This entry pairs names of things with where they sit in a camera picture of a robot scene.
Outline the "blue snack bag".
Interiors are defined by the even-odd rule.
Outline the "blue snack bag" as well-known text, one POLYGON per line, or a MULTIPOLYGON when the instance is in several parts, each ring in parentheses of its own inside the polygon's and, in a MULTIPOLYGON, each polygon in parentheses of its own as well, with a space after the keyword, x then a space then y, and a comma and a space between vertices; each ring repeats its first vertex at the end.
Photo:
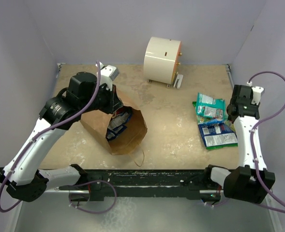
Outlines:
POLYGON ((199 124, 198 129, 206 149, 238 146, 236 133, 225 123, 206 125, 199 124))

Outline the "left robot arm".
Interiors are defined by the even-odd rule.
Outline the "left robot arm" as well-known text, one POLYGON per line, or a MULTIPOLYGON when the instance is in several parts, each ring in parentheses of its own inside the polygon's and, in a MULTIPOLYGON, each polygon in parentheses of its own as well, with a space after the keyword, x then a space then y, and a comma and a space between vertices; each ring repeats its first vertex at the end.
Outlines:
POLYGON ((19 153, 0 167, 1 188, 14 199, 32 202, 46 190, 62 186, 83 189, 88 174, 79 165, 40 170, 39 166, 55 142, 81 119, 83 113, 99 110, 112 114, 123 106, 110 77, 88 72, 72 76, 68 87, 49 99, 19 153))

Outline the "green white snack bag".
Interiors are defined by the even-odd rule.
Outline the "green white snack bag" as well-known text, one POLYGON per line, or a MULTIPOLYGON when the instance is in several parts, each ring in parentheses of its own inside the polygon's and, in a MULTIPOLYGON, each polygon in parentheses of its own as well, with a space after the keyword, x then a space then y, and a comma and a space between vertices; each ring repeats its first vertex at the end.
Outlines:
POLYGON ((233 125, 230 123, 230 121, 227 121, 227 115, 226 114, 225 114, 223 120, 216 119, 216 118, 206 118, 206 117, 202 117, 202 116, 198 116, 198 115, 196 116, 196 118, 197 118, 198 125, 199 124, 215 125, 215 124, 225 123, 235 132, 233 125))

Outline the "brown paper bag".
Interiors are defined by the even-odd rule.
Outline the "brown paper bag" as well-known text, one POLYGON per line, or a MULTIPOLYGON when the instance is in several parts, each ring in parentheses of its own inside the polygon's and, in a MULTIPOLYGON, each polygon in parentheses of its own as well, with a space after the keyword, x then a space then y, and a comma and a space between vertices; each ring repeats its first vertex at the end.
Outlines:
POLYGON ((82 115, 80 123, 87 132, 111 155, 128 155, 136 166, 144 163, 141 142, 148 128, 141 110, 125 93, 118 90, 123 107, 114 114, 99 110, 82 115))

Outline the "teal candy bag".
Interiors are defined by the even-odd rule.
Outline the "teal candy bag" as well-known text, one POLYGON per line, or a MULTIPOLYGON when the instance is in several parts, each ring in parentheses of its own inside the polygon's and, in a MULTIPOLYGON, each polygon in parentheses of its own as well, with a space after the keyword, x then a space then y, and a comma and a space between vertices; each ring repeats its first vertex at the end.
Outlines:
POLYGON ((225 100, 198 93, 195 110, 198 116, 223 120, 225 100))

